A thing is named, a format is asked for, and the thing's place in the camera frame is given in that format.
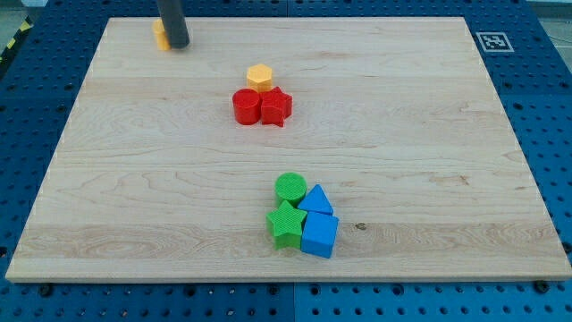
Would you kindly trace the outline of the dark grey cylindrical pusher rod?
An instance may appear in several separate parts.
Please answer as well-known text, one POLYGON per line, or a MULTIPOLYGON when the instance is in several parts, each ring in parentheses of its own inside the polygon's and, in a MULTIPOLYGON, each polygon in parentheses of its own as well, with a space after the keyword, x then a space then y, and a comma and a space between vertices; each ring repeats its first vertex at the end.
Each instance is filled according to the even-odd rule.
POLYGON ((172 48, 183 49, 190 44, 189 32, 181 0, 156 0, 164 30, 172 48))

